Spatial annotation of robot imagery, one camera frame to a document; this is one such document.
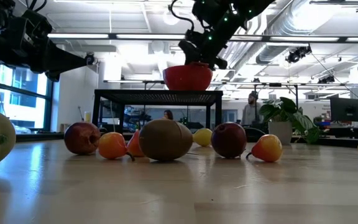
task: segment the black table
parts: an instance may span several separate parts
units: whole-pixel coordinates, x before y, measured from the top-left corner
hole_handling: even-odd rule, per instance
[[[101,97],[119,107],[119,130],[122,133],[125,105],[205,106],[206,128],[211,128],[211,106],[215,104],[215,126],[222,123],[222,91],[171,90],[95,90],[92,123],[101,123]]]

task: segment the man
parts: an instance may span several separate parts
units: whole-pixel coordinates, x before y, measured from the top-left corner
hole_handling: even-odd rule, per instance
[[[248,96],[248,104],[244,108],[242,112],[242,120],[241,125],[251,125],[252,123],[261,123],[263,121],[263,117],[259,115],[259,109],[262,106],[260,103],[257,102],[258,100],[258,93],[252,91]],[[255,119],[255,107],[257,108],[257,118]]]

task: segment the window frame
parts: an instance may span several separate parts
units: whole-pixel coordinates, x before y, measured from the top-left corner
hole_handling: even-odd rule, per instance
[[[34,93],[29,90],[23,90],[21,88],[9,86],[0,83],[0,89],[2,90],[9,90],[15,93],[21,93],[23,95],[28,96],[34,96],[37,98],[43,98],[45,99],[45,111],[44,111],[44,128],[30,128],[31,131],[50,131],[50,121],[51,121],[51,115],[52,115],[52,93],[53,93],[53,82],[48,79],[47,80],[47,92],[46,95],[41,95],[38,93]]]

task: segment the potted plant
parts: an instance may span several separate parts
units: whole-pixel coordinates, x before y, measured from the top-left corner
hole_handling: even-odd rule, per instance
[[[285,97],[265,101],[259,111],[264,122],[268,122],[269,134],[276,135],[282,144],[291,143],[292,128],[295,128],[307,143],[316,142],[319,129],[302,112],[302,108],[297,109],[296,104]]]

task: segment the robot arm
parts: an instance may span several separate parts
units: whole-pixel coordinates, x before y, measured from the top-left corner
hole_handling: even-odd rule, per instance
[[[170,10],[174,16],[173,0]],[[228,40],[239,27],[247,29],[247,21],[262,13],[274,0],[195,0],[192,13],[201,22],[204,33],[194,31],[193,21],[191,29],[187,30],[185,40],[181,40],[179,47],[186,55],[185,64],[191,62],[207,63],[214,70],[215,65],[220,69],[227,67],[227,62],[218,57]]]

